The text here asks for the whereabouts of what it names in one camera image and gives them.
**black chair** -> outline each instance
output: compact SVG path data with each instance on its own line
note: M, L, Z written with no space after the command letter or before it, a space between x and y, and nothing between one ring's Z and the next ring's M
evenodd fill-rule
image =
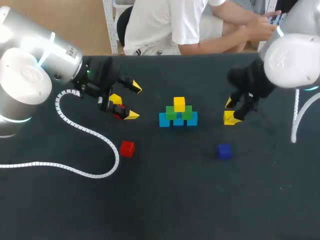
M132 8L133 8L133 6L127 8L120 15L118 22L116 24L116 31L118 33L119 41L123 47L125 46L126 29L127 29L127 25L128 25L129 19L130 19Z

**stacked blocks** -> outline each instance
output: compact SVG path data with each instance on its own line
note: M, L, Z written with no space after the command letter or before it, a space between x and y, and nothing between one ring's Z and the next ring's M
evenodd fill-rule
M231 159L232 152L230 144L219 144L218 146L218 156L219 159Z
M170 127L170 121L173 126L183 126L185 121L187 126L198 125L198 113L192 111L192 106L187 105L184 97L174 97L173 106L166 106L165 112L159 113L160 128Z

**yellow block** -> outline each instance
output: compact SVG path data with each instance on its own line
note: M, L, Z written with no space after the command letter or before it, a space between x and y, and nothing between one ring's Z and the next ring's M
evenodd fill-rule
M135 86L136 88L140 89L140 91L138 92L138 94L142 92L142 88L138 85L138 83L137 83L135 80L133 80L132 85Z
M228 104L231 102L231 97L229 97L228 101L226 102L226 105L224 106L225 108L227 108Z
M173 98L173 108L175 113L183 113L186 111L186 101L184 96L176 96Z
M132 120L138 118L140 115L135 113L134 111L129 112L129 116L127 116L124 120Z
M235 125L237 123L242 122L241 120L236 119L234 117L234 112L235 111L224 111L224 113L223 113L223 123L224 123L224 125L233 126L233 125Z
M122 105L122 99L120 96L118 96L117 94L112 94L110 97L109 97L109 100L111 102L113 102L113 104L120 104Z

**black tablecloth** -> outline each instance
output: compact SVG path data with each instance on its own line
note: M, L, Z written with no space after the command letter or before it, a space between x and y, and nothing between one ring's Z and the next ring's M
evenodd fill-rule
M292 89L276 89L245 122L223 124L233 91L226 73L255 57L114 57L143 88L138 95L118 84L114 89L138 119L100 112L90 97L65 96L61 108L117 148L133 141L133 158L121 157L112 176L97 180L54 167L0 169L0 239L319 239L318 103L303 117L296 144L290 142ZM1 164L58 162L92 174L111 169L111 148L56 113L55 97L65 88L54 85L19 134L0 139ZM302 91L301 103L314 93ZM158 113L180 96L198 112L198 127L159 128ZM221 143L231 144L232 159L217 158Z

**cyan block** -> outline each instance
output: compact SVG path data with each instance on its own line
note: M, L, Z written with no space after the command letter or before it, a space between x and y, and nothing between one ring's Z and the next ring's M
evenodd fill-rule
M183 126L184 121L182 119L173 120L173 126Z
M228 144L228 143L219 144L218 156L219 156L219 159L230 159L232 157L230 144Z
M170 120L166 119L166 113L159 113L159 127L160 128L168 128L170 127Z
M196 111L192 112L192 119L186 121L187 126L197 126L198 125L198 113Z

